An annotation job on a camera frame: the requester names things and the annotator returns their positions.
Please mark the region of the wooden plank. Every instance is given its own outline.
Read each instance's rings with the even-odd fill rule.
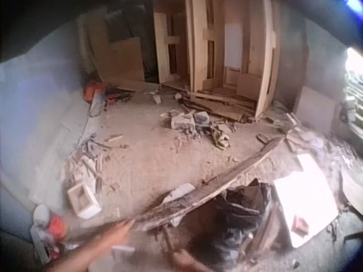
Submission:
[[[169,52],[165,37],[167,36],[166,14],[154,12],[155,43],[157,47],[159,82],[168,81],[170,74]]]
[[[226,88],[237,89],[240,69],[225,66],[223,86]]]
[[[264,110],[265,100],[268,91],[268,85],[271,75],[272,64],[272,6],[271,0],[263,0],[264,6],[264,23],[265,23],[265,61],[262,75],[261,91],[256,107],[255,118],[259,118]]]
[[[192,0],[185,0],[185,13],[187,15],[187,55],[188,55],[188,72],[190,78],[191,91],[194,90],[194,31],[193,31],[193,9]]]
[[[193,90],[203,88],[203,81],[207,79],[208,41],[203,39],[203,29],[208,28],[206,18],[206,1],[191,0],[194,36],[194,83]]]
[[[177,36],[166,36],[165,44],[180,44],[180,37]]]
[[[159,84],[155,83],[127,80],[127,79],[121,79],[121,80],[115,79],[113,81],[113,84],[115,84],[116,88],[118,89],[132,91],[132,92],[155,91],[160,87]]]
[[[94,54],[94,64],[102,79],[108,76],[116,76],[113,70],[113,59],[109,51],[107,26],[104,19],[106,10],[102,8],[89,12],[86,18],[87,29],[90,37],[90,45]]]
[[[141,43],[139,37],[110,44],[113,69],[117,76],[125,79],[144,81]]]
[[[189,94],[191,96],[195,96],[195,97],[207,98],[207,99],[211,99],[211,100],[217,100],[217,101],[226,102],[226,103],[230,103],[230,104],[241,105],[241,106],[247,106],[247,107],[254,107],[255,106],[255,104],[252,103],[252,102],[242,101],[242,100],[238,100],[238,99],[230,98],[230,97],[217,96],[217,95],[208,95],[206,93],[201,93],[201,92],[187,92],[187,94]]]
[[[251,46],[251,18],[250,18],[250,0],[242,0],[242,64],[241,73],[248,73],[248,64],[250,63],[250,46]]]
[[[204,40],[207,40],[207,41],[214,41],[215,40],[214,30],[213,29],[204,28],[203,29],[203,39]]]
[[[275,88],[278,76],[278,67],[280,65],[280,52],[281,52],[281,26],[280,26],[280,2],[272,1],[272,19],[273,19],[273,58],[272,58],[272,72],[271,81],[267,91],[267,99],[265,101],[264,110],[266,110],[272,102],[273,95],[275,94]]]
[[[214,78],[209,78],[203,81],[203,90],[210,90],[218,87],[218,82]]]
[[[177,200],[164,203],[135,218],[135,230],[148,231],[168,223],[171,219],[191,212],[226,190],[232,183],[243,178],[244,174],[255,168],[281,143],[283,137],[272,139],[259,152],[241,162],[231,170],[214,177],[200,189]]]
[[[250,63],[248,73],[262,77],[264,68],[264,8],[263,0],[250,0]]]
[[[243,106],[224,105],[220,101],[216,102],[195,98],[194,102],[198,103],[198,105],[202,105],[203,107],[207,107],[211,112],[219,116],[224,116],[236,122],[241,122],[243,114],[251,116],[254,113],[253,110],[245,108]]]
[[[262,80],[259,76],[239,74],[237,81],[237,95],[257,101],[261,90]]]
[[[223,86],[225,63],[225,17],[223,0],[213,0],[214,13],[214,79]]]

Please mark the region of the dusty floor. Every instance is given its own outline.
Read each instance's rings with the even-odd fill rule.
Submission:
[[[203,181],[235,165],[237,162],[233,159],[243,161],[260,150],[263,144],[256,139],[256,134],[263,133],[270,137],[280,134],[264,121],[241,124],[237,132],[230,135],[231,148],[221,151],[214,147],[207,136],[188,140],[184,134],[171,130],[170,119],[161,117],[161,114],[173,109],[183,111],[173,95],[162,95],[162,103],[156,105],[151,96],[135,94],[131,101],[109,106],[103,113],[105,123],[99,128],[96,140],[102,142],[110,135],[122,133],[122,139],[109,145],[127,144],[130,147],[104,152],[104,157],[110,158],[104,163],[105,185],[116,182],[120,190],[101,195],[102,214],[82,222],[82,227],[142,213],[160,204],[170,190],[183,183],[190,182],[198,188]],[[273,182],[299,169],[295,156],[283,142],[236,185],[249,183],[255,177],[261,182]],[[330,173],[328,178],[335,179],[336,176]],[[209,211],[208,205],[202,206],[186,215],[178,228],[171,229],[177,247],[186,247],[191,238],[208,229]],[[323,231],[301,248],[261,261],[249,271],[289,270],[294,258],[301,263],[297,271],[338,268],[347,254],[346,248],[359,246],[352,246],[355,243],[353,241],[344,247],[343,236],[362,230],[360,218],[350,212],[343,214],[339,218],[338,241],[335,244],[330,234]],[[172,270],[161,233],[135,233],[130,243],[137,248],[135,253],[113,250],[103,260],[93,263],[90,271]],[[243,271],[243,268],[246,267],[242,265],[232,271]]]

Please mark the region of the debris pile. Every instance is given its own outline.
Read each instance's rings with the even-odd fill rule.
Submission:
[[[230,147],[229,135],[237,130],[234,124],[228,124],[226,121],[211,121],[207,112],[192,110],[185,114],[172,110],[163,113],[161,117],[171,118],[171,129],[191,136],[192,139],[211,135],[214,145],[221,150]]]

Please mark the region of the blue light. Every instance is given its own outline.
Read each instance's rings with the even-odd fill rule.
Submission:
[[[350,7],[354,12],[363,15],[363,5],[360,0],[348,0],[348,7]]]

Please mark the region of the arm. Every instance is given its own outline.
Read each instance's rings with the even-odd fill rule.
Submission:
[[[186,250],[182,249],[180,252],[173,253],[174,262],[178,267],[185,272],[212,272],[201,262],[194,259]]]
[[[50,263],[46,272],[84,272],[89,265],[116,244],[124,244],[134,221],[123,221],[89,243]]]

